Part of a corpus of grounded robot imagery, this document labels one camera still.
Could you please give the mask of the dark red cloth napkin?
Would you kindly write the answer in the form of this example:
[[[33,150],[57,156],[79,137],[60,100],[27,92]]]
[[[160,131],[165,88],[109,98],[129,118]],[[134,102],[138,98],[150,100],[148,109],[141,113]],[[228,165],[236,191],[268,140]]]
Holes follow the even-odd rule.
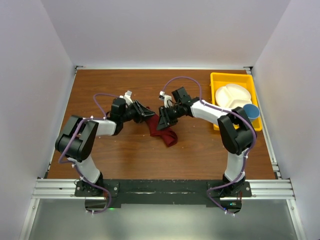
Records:
[[[159,119],[160,117],[155,114],[145,121],[148,126],[150,136],[160,137],[167,147],[174,146],[178,143],[177,134],[170,127],[163,130],[157,130]]]

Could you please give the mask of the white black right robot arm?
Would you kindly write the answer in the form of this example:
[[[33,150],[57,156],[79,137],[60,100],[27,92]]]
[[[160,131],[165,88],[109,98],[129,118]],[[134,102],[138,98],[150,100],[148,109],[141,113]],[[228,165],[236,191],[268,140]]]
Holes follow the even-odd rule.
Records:
[[[159,93],[164,105],[159,107],[157,130],[164,130],[178,123],[178,118],[189,116],[218,125],[220,137],[227,150],[227,165],[223,174],[223,185],[211,187],[210,191],[222,190],[225,195],[233,197],[245,181],[245,165],[249,151],[257,140],[245,110],[218,107],[200,97],[192,98],[184,87],[172,92],[172,96]]]

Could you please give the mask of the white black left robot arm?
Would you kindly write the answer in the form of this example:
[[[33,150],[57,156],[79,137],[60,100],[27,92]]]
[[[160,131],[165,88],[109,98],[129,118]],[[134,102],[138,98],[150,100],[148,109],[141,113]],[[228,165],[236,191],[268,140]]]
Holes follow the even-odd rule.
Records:
[[[108,196],[102,172],[92,158],[92,149],[96,137],[116,136],[123,129],[124,123],[134,121],[143,123],[156,113],[143,106],[137,100],[115,98],[110,111],[104,117],[69,117],[60,132],[55,149],[60,153],[60,164],[71,163],[80,176],[80,189],[92,196]]]

